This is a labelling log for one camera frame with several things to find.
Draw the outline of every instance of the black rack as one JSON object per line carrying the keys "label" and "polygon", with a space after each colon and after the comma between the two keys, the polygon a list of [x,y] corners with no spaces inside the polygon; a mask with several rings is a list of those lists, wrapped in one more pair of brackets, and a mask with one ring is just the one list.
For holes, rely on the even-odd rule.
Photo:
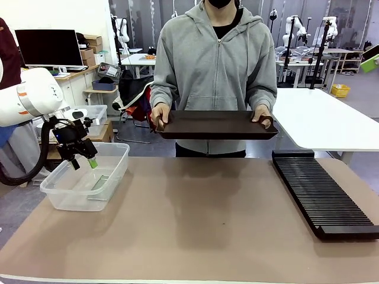
{"label": "black rack", "polygon": [[274,166],[321,240],[375,240],[374,225],[314,159],[313,151],[273,151]]}

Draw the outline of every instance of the computer monitor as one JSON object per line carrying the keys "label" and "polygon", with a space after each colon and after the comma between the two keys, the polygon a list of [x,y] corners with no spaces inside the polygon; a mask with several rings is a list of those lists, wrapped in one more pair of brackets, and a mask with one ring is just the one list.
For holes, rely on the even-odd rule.
{"label": "computer monitor", "polygon": [[16,30],[15,32],[26,66],[83,66],[74,30]]}

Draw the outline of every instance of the yellow basket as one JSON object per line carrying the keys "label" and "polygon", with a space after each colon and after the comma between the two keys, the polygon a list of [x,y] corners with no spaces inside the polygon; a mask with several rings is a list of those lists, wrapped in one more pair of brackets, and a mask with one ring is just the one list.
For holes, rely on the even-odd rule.
{"label": "yellow basket", "polygon": [[350,90],[351,88],[346,85],[342,85],[342,84],[333,85],[332,95],[336,96],[337,98],[346,98]]}

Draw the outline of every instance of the black t-shirt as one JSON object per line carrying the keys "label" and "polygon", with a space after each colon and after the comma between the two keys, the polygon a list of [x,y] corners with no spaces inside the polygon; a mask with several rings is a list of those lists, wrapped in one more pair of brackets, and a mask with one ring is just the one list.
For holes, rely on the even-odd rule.
{"label": "black t-shirt", "polygon": [[235,16],[235,19],[233,20],[233,22],[230,25],[224,25],[222,27],[213,27],[214,31],[217,34],[217,37],[219,38],[219,40],[221,40],[233,28],[237,27],[238,23],[242,19],[242,15],[243,15],[243,9],[242,8],[238,9],[236,16]]}

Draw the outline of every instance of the black pants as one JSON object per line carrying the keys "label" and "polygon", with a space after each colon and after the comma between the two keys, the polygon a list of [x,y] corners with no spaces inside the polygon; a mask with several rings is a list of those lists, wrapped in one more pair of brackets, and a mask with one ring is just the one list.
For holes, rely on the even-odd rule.
{"label": "black pants", "polygon": [[245,158],[246,157],[246,151],[207,156],[207,154],[183,148],[179,146],[178,143],[175,143],[175,150],[176,150],[177,158]]}

